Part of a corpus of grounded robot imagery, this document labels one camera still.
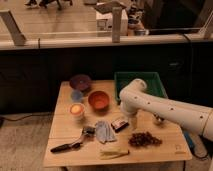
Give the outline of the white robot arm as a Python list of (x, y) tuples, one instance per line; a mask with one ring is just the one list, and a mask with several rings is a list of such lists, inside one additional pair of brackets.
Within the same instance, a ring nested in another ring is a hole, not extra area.
[(127, 117), (144, 109), (213, 141), (213, 108), (149, 95), (146, 89), (144, 80), (134, 79), (120, 91), (121, 111)]

